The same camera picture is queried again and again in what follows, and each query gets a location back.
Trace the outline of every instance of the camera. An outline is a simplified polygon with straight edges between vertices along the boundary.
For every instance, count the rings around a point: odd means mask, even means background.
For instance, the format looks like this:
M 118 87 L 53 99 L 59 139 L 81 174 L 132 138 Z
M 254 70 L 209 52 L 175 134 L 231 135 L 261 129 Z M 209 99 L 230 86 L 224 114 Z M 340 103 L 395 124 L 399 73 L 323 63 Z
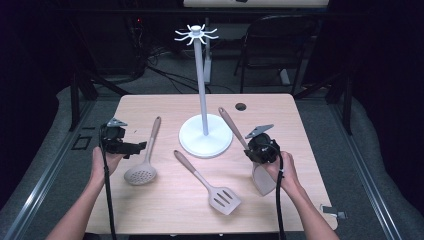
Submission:
M 257 135 L 255 134 L 255 137 L 253 137 L 247 145 L 249 150 L 244 150 L 244 153 L 250 161 L 259 164 L 274 162 L 280 153 L 280 146 L 275 139 L 271 139 L 268 134 L 264 132 Z
M 140 151 L 146 148 L 147 142 L 138 144 L 124 142 L 122 138 L 125 136 L 125 129 L 120 126 L 126 126 L 126 124 L 117 119 L 112 119 L 108 124 L 102 125 L 100 141 L 105 151 L 113 154 L 125 154 L 125 159 L 132 154 L 140 154 Z

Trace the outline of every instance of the wooden handle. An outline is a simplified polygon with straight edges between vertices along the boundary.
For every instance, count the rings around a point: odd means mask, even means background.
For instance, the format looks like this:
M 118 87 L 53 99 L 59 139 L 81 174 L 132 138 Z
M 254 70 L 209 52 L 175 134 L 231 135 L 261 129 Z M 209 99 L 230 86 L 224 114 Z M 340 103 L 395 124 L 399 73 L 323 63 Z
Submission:
M 158 135 L 161 122 L 162 122 L 162 118 L 158 116 L 155 119 L 155 123 L 153 124 L 151 138 L 156 138 L 156 136 Z
M 178 150 L 174 150 L 174 155 L 178 159 L 178 161 L 180 161 L 180 163 L 183 164 L 184 167 L 186 167 L 191 173 L 194 174 L 194 172 L 196 172 L 196 169 L 193 167 L 193 165 L 191 165 L 190 161 L 188 161 L 188 159 L 182 153 L 180 153 Z
M 221 117 L 227 123 L 228 127 L 230 127 L 231 131 L 233 131 L 234 135 L 236 135 L 238 140 L 241 142 L 244 149 L 249 150 L 249 147 L 247 146 L 246 141 L 244 141 L 243 137 L 241 136 L 240 131 L 237 129 L 236 125 L 234 124 L 233 120 L 231 119 L 231 117 L 227 113 L 227 111 L 225 111 L 225 109 L 223 107 L 219 107 L 218 111 L 219 111 L 219 114 L 221 114 Z

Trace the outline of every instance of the human hand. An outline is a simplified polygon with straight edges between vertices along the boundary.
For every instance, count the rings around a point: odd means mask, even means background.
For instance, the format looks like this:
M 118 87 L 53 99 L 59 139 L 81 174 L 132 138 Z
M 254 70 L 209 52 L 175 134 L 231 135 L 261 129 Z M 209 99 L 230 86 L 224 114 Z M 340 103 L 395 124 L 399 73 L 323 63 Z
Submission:
M 125 156 L 125 154 L 111 154 L 106 152 L 106 162 L 109 167 L 109 175 L 116 170 L 119 162 Z M 93 149 L 93 161 L 91 167 L 91 178 L 103 178 L 104 177 L 104 162 L 102 150 L 100 147 Z
M 297 177 L 296 168 L 294 165 L 293 156 L 288 152 L 281 152 L 283 157 L 283 179 L 281 180 L 281 187 L 287 194 L 293 193 L 301 188 L 299 179 Z M 280 157 L 273 163 L 262 164 L 263 168 L 271 175 L 275 182 L 277 182 L 278 172 L 280 171 Z

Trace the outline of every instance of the spatula head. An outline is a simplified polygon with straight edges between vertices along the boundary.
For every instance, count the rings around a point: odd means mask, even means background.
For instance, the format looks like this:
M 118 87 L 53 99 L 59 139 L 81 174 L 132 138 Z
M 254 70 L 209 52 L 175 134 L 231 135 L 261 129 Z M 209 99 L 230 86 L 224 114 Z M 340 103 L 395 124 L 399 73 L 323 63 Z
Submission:
M 257 163 L 253 164 L 252 178 L 256 189 L 258 189 L 262 196 L 268 195 L 268 193 L 272 192 L 276 187 L 276 183 L 271 175 Z
M 124 174 L 124 179 L 131 185 L 143 185 L 153 180 L 156 169 L 147 164 L 140 164 L 129 169 Z
M 225 215 L 229 215 L 241 200 L 227 187 L 213 187 L 209 192 L 209 204 Z

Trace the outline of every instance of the human arm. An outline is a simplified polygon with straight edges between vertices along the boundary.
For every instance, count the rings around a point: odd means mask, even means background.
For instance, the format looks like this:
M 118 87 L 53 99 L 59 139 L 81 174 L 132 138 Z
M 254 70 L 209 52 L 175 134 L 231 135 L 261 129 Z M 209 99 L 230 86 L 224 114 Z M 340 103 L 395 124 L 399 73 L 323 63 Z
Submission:
M 328 225 L 325 219 L 315 208 L 305 189 L 300 184 L 296 168 L 294 166 L 293 156 L 287 152 L 281 152 L 281 155 L 283 157 L 284 164 L 284 178 L 281 180 L 281 188 L 283 188 L 295 205 L 299 213 L 300 220 L 302 221 L 306 238 L 309 240 L 339 239 L 337 234 L 333 231 L 333 229 L 331 229 L 330 225 Z M 273 163 L 265 163 L 262 166 L 271 175 L 274 181 L 277 181 L 278 172 L 280 170 L 279 159 Z
M 117 168 L 119 161 L 124 155 L 122 154 L 109 154 L 106 153 L 106 161 L 109 167 L 109 174 L 111 175 Z M 104 176 L 104 163 L 102 152 L 99 147 L 93 149 L 93 160 L 91 175 L 88 183 L 68 210 L 62 217 L 59 223 L 53 228 L 47 239 L 82 239 L 87 228 L 88 219 L 90 218 L 91 211 L 93 210 L 94 203 L 103 188 L 105 181 Z

